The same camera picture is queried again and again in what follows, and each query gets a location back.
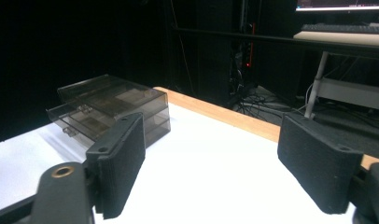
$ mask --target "computer screen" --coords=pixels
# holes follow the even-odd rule
[[[379,10],[379,0],[298,0],[297,12],[362,12]]]

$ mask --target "plastic storage box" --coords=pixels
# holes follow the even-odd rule
[[[47,110],[63,132],[90,147],[117,119],[141,112],[146,147],[170,132],[167,94],[104,75],[58,89],[64,105]]]

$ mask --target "keyboard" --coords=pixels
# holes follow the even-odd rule
[[[305,24],[302,31],[379,35],[379,26]]]

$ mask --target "white table surface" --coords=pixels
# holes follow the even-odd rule
[[[147,149],[122,214],[96,223],[352,223],[322,213],[277,158],[277,144],[169,104],[172,131]],[[86,148],[49,124],[0,143],[0,209]]]

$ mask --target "monitor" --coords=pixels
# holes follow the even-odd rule
[[[298,0],[297,12],[378,11],[379,0]]]

